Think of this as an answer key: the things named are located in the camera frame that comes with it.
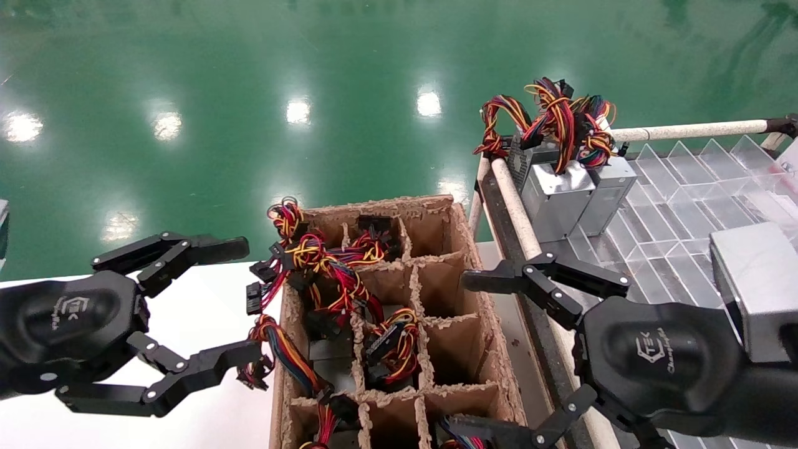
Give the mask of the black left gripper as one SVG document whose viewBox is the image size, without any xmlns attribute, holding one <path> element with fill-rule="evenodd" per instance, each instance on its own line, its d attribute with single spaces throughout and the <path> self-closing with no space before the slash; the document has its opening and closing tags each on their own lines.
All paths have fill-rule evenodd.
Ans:
<svg viewBox="0 0 798 449">
<path fill-rule="evenodd" d="M 150 319 L 145 296 L 159 295 L 193 266 L 249 254 L 245 236 L 163 232 L 96 256 L 87 278 L 4 287 L 3 400 L 57 389 L 74 413 L 163 417 L 192 393 L 220 385 L 229 369 L 259 360 L 261 344 L 245 339 L 185 360 L 142 333 Z M 133 272 L 137 283 L 126 278 Z M 162 380 L 149 387 L 94 384 L 128 364 L 132 349 Z"/>
</svg>

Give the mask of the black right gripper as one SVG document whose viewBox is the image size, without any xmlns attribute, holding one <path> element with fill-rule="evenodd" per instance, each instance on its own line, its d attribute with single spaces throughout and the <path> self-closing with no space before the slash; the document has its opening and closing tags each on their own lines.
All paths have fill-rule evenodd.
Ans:
<svg viewBox="0 0 798 449">
<path fill-rule="evenodd" d="M 627 276 L 554 253 L 466 270 L 461 285 L 470 292 L 521 294 L 563 329 L 577 330 L 577 374 L 590 385 L 582 384 L 536 428 L 450 415 L 455 435 L 495 448 L 553 448 L 597 402 L 599 412 L 627 432 L 650 425 L 717 437 L 726 426 L 723 403 L 747 356 L 724 311 L 633 303 L 622 298 Z M 585 313 L 562 285 L 604 301 Z"/>
</svg>

